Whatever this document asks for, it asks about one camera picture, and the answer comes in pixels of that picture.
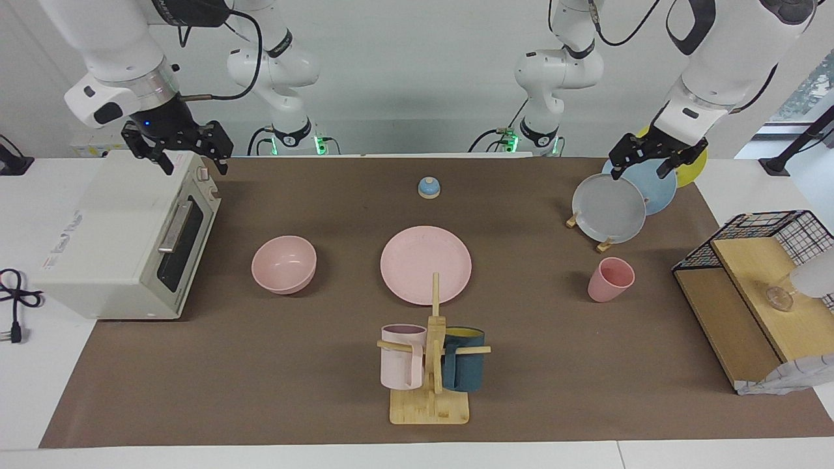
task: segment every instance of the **white toaster oven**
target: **white toaster oven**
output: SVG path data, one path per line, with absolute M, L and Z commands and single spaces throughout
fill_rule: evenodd
M 110 152 L 32 284 L 91 319 L 179 318 L 220 198 L 197 154 L 166 153 L 170 176 Z

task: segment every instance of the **bowl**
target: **bowl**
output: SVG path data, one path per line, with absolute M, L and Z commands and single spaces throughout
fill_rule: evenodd
M 267 241 L 252 258 L 252 277 L 277 295 L 301 291 L 315 275 L 315 248 L 298 236 Z

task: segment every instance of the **blue mug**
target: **blue mug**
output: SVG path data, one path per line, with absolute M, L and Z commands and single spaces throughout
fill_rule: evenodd
M 440 359 L 443 387 L 450 391 L 474 392 L 484 380 L 484 355 L 456 355 L 460 347 L 480 347 L 484 331 L 474 327 L 447 327 L 443 341 L 445 355 Z

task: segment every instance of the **pink mug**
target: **pink mug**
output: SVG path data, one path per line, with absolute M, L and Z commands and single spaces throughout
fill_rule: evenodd
M 382 340 L 411 345 L 410 352 L 382 348 L 379 371 L 382 386 L 405 391 L 423 385 L 425 334 L 422 325 L 389 324 L 382 328 Z
M 617 257 L 606 257 L 596 266 L 588 283 L 588 295 L 593 301 L 605 303 L 634 284 L 634 269 Z

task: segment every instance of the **blue plate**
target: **blue plate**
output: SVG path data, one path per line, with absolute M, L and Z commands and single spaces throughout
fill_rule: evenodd
M 657 175 L 657 169 L 663 164 L 662 159 L 650 159 L 640 164 L 630 166 L 623 173 L 623 177 L 637 186 L 643 198 L 646 199 L 646 214 L 653 215 L 671 204 L 677 191 L 677 175 L 675 171 L 669 173 L 665 179 Z M 611 174 L 614 165 L 608 160 L 602 167 L 604 174 Z

